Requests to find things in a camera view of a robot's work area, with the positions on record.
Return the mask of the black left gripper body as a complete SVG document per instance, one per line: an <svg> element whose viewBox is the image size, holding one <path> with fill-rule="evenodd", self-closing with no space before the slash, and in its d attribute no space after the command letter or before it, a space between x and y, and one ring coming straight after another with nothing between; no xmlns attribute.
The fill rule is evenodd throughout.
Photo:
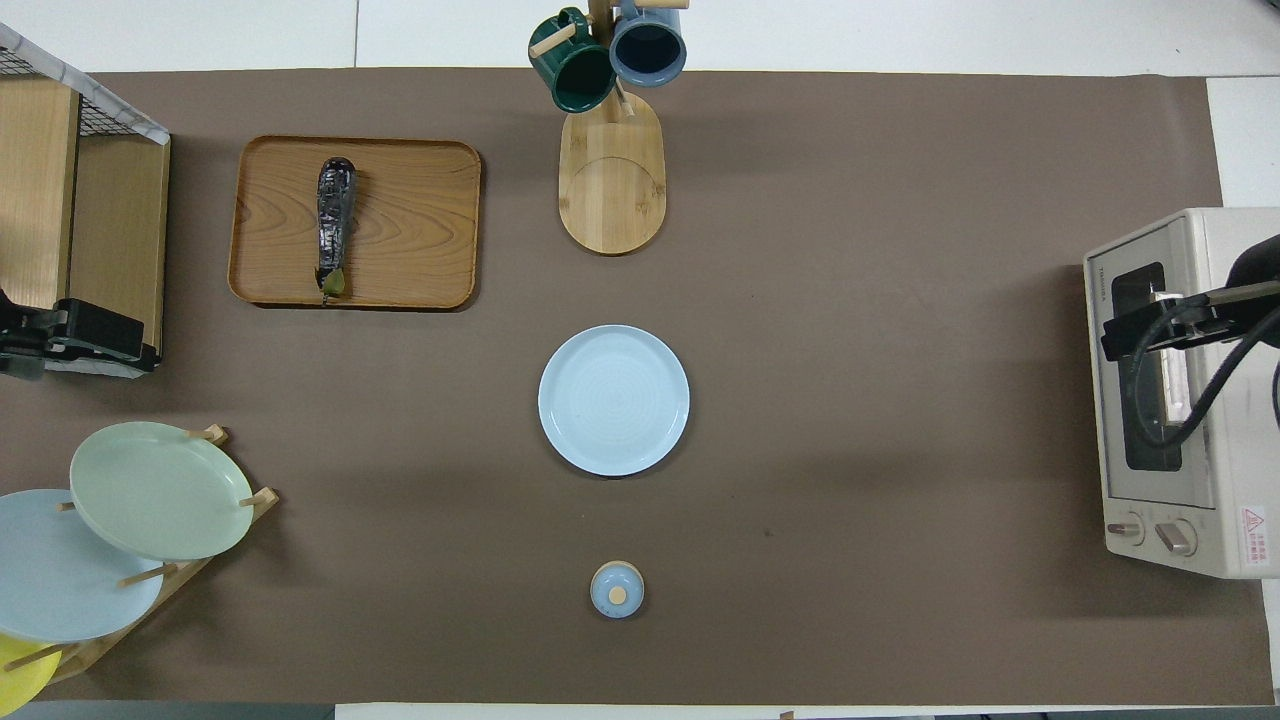
<svg viewBox="0 0 1280 720"><path fill-rule="evenodd" d="M142 322L79 299L59 300L55 313L58 372L150 374L159 368L159 351L145 342Z"/></svg>

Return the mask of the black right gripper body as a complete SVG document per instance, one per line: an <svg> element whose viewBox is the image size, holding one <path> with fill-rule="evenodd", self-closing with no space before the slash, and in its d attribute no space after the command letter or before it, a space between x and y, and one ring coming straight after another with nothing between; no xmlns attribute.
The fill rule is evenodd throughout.
<svg viewBox="0 0 1280 720"><path fill-rule="evenodd" d="M1202 299L1161 299L1103 323L1100 346L1107 361L1119 363L1155 350L1204 345L1216 322Z"/></svg>

